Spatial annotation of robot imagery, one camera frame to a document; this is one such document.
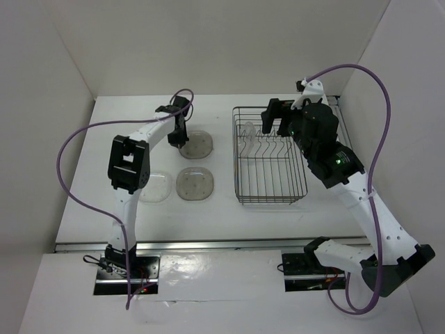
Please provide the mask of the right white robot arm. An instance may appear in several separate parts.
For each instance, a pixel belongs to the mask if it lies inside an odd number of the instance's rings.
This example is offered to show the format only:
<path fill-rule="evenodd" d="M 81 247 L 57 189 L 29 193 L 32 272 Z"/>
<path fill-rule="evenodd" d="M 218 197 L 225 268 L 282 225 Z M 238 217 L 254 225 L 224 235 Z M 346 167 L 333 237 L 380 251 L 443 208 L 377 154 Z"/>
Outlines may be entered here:
<path fill-rule="evenodd" d="M 387 297 L 434 258 L 432 247 L 419 244 L 389 211 L 357 155 L 339 142 L 339 120 L 328 105 L 305 99 L 296 108 L 290 100 L 273 98 L 261 113 L 263 134 L 271 133 L 275 120 L 278 135 L 294 141 L 310 171 L 345 205 L 371 244 L 361 249 L 319 237 L 304 248 L 306 270 L 356 273 Z"/>

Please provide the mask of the clear glass plate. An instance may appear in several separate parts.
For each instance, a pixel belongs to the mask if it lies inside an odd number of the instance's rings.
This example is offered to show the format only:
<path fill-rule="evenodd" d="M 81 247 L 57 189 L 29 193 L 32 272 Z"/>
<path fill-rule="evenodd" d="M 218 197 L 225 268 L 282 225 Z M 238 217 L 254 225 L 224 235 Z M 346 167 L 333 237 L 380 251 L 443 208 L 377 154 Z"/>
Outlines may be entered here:
<path fill-rule="evenodd" d="M 172 177 L 165 172 L 152 172 L 139 201 L 142 203 L 160 203 L 166 200 L 172 191 Z"/>
<path fill-rule="evenodd" d="M 255 136 L 256 129 L 252 122 L 247 121 L 240 127 L 238 134 L 238 156 L 240 158 L 249 156 L 254 147 Z"/>

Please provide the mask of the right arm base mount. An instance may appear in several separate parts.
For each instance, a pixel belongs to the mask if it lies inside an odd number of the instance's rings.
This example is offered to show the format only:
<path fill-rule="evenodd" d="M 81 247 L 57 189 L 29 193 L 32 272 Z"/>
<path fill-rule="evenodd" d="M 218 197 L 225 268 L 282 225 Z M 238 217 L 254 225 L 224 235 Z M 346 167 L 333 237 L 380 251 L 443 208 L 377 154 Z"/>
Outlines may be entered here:
<path fill-rule="evenodd" d="M 286 292 L 312 292 L 345 289 L 346 277 L 342 270 L 324 267 L 316 259 L 314 251 L 330 238 L 319 237 L 308 243 L 300 253 L 283 253 L 277 270 L 284 275 Z"/>

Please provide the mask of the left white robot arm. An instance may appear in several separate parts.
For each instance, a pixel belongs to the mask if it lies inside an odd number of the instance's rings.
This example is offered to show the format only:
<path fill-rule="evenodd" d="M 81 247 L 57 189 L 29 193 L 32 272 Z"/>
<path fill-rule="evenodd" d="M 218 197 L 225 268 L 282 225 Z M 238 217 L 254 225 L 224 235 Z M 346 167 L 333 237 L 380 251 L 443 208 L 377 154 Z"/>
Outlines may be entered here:
<path fill-rule="evenodd" d="M 117 135 L 112 142 L 108 178 L 113 188 L 115 207 L 111 238 L 105 259 L 123 278 L 137 269 L 136 211 L 138 199 L 150 178 L 150 152 L 164 138 L 174 148 L 188 141 L 186 116 L 192 103 L 179 98 L 156 109 L 159 117 L 128 136 Z"/>

